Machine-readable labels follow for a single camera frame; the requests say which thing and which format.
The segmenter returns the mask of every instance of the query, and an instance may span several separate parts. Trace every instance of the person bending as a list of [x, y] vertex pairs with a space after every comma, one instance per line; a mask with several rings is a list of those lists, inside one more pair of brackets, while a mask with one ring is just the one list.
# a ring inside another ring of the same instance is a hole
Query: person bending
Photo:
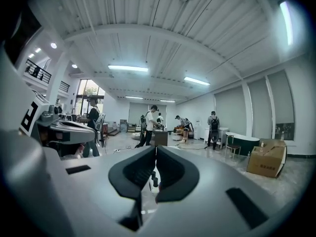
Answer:
[[155, 111], [158, 111], [157, 105], [153, 105], [150, 108], [150, 111], [146, 113], [146, 135], [142, 138], [140, 143], [136, 145], [135, 148], [142, 147], [145, 143], [146, 143], [146, 146], [150, 145], [150, 140], [152, 139], [154, 124], [159, 126], [159, 124], [156, 121], [154, 121], [154, 118], [153, 118], [153, 113]]

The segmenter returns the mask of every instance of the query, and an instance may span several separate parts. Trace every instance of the recessed light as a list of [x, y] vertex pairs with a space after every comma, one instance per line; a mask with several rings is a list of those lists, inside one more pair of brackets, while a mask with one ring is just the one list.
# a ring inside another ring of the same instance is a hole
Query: recessed light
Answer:
[[169, 102], [169, 103], [175, 103], [176, 101], [173, 100], [160, 100], [161, 102]]
[[203, 84], [203, 85], [209, 85], [209, 83], [208, 83], [208, 82], [204, 82], [204, 81], [196, 80], [196, 79], [193, 79], [193, 78], [190, 78], [190, 77], [186, 77], [186, 78], [184, 78], [184, 80], [187, 80], [187, 81], [192, 81], [192, 82], [196, 82], [196, 83]]
[[142, 97], [128, 97], [128, 96], [125, 96], [126, 98], [136, 98], [136, 99], [143, 99]]
[[290, 11], [288, 9], [287, 3], [284, 1], [280, 4], [280, 8], [285, 20], [285, 26], [286, 26], [286, 33], [287, 33], [287, 44], [292, 45], [293, 44], [293, 28], [292, 28], [292, 21], [290, 16]]
[[141, 67], [130, 67], [130, 66], [108, 66], [109, 69], [113, 70], [132, 70], [132, 71], [141, 71], [141, 72], [148, 72], [148, 68], [141, 68]]

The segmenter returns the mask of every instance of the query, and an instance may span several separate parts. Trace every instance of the concrete floor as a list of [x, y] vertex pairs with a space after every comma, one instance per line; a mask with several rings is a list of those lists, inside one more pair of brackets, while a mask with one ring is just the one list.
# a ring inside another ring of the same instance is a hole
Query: concrete floor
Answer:
[[[115, 149], [121, 149], [121, 153], [127, 153], [128, 150], [132, 150], [138, 141], [131, 138], [131, 133], [119, 133], [114, 137], [109, 136], [107, 140], [106, 152], [107, 155], [113, 154]], [[193, 147], [202, 147], [202, 140], [188, 140], [188, 143], [193, 144]], [[168, 146], [175, 146], [177, 141], [168, 137]], [[275, 197], [280, 207], [285, 206], [288, 202], [295, 198], [298, 198], [304, 191], [306, 185], [309, 183], [309, 179], [314, 170], [316, 160], [315, 159], [300, 159], [300, 158], [287, 158], [283, 170], [278, 178], [269, 178], [256, 174], [246, 172], [248, 164], [248, 158], [244, 156], [235, 155], [235, 159], [229, 157], [228, 153], [224, 158], [225, 149], [213, 150], [212, 147], [207, 149], [183, 149], [192, 154], [204, 156], [207, 158], [213, 158], [222, 161], [229, 166], [238, 170], [241, 174], [258, 184], [260, 187], [268, 191]], [[105, 156], [105, 151], [99, 148], [102, 156]], [[142, 209], [143, 220], [146, 221], [150, 214], [155, 211], [156, 203], [155, 197], [149, 190], [149, 184], [147, 184], [142, 191]]]

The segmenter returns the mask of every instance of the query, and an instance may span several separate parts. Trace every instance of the ceiling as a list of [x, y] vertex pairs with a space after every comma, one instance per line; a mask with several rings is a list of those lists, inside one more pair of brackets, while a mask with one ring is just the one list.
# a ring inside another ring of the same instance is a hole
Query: ceiling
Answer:
[[[30, 8], [70, 50], [84, 73], [78, 77], [114, 97], [180, 103], [280, 62], [271, 30], [277, 1], [32, 0]], [[113, 72], [108, 65], [149, 72]]]

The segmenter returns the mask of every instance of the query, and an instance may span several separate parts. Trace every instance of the balcony railing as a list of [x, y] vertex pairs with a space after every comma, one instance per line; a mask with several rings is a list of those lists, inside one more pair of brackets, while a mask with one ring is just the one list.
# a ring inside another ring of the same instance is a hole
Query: balcony railing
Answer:
[[43, 82], [46, 82], [47, 84], [49, 83], [49, 80], [51, 78], [51, 74], [49, 72], [41, 69], [38, 65], [30, 61], [29, 59], [26, 61], [25, 72]]
[[68, 92], [69, 86], [69, 84], [66, 84], [65, 82], [61, 81], [59, 89], [64, 92]]

